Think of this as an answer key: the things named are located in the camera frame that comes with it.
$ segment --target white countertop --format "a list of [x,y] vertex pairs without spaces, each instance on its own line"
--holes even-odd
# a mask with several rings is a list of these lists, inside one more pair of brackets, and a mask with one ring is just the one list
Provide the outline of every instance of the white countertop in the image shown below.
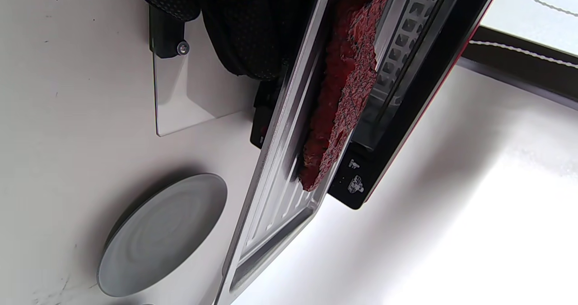
[[199,172],[227,182],[215,229],[123,301],[214,293],[259,153],[250,115],[155,134],[143,0],[0,0],[0,23],[0,305],[118,304],[94,286],[113,224],[140,194]]

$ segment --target oven icon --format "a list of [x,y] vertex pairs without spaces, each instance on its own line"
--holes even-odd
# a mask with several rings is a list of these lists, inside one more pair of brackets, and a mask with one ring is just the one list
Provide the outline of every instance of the oven icon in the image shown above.
[[361,177],[355,176],[349,183],[347,190],[349,190],[350,194],[355,194],[355,192],[363,192],[363,183],[361,182]]

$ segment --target raw meat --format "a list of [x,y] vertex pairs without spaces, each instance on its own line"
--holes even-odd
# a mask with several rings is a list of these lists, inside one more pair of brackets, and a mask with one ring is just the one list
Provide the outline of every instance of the raw meat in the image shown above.
[[359,121],[377,79],[373,42],[386,0],[342,0],[327,46],[326,78],[310,122],[299,179],[319,186]]

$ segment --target white wall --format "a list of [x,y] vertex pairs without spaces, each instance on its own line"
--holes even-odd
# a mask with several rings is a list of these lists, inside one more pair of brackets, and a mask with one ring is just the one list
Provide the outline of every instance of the white wall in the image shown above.
[[235,305],[576,304],[578,112],[456,67],[361,210],[327,198]]

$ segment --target white surface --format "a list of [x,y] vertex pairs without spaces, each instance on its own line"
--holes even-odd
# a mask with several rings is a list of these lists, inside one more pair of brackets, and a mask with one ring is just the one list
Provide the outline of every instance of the white surface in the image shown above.
[[98,269],[107,295],[125,297],[156,284],[209,235],[227,201],[215,174],[181,180],[147,200],[114,233]]
[[217,58],[202,15],[185,25],[186,56],[156,59],[159,136],[252,110],[259,82],[229,73]]
[[[258,157],[250,116],[156,135],[142,0],[0,0],[0,23],[0,305],[210,304]],[[150,289],[105,296],[97,265],[120,214],[202,172],[229,189],[207,239]]]
[[318,215],[234,305],[576,304],[578,111],[456,67],[361,210]]
[[[541,0],[578,13],[578,0]],[[578,18],[532,0],[494,0],[481,25],[578,56]]]

